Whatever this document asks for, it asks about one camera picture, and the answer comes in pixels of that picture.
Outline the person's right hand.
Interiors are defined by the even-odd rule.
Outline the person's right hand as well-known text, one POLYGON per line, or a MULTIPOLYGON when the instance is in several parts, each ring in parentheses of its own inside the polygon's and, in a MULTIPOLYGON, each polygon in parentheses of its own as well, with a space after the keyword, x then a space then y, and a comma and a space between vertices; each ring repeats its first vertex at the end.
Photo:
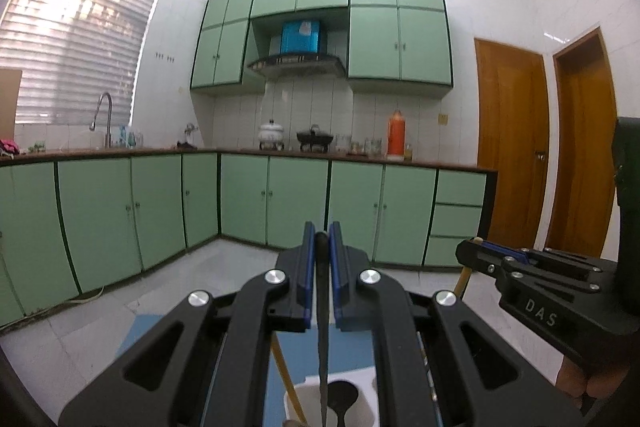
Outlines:
POLYGON ((629 366, 610 366, 587 374, 569 358, 564 358, 556 375, 555 387, 569 397, 580 409, 585 397, 606 399, 620 387, 629 372, 629 366))

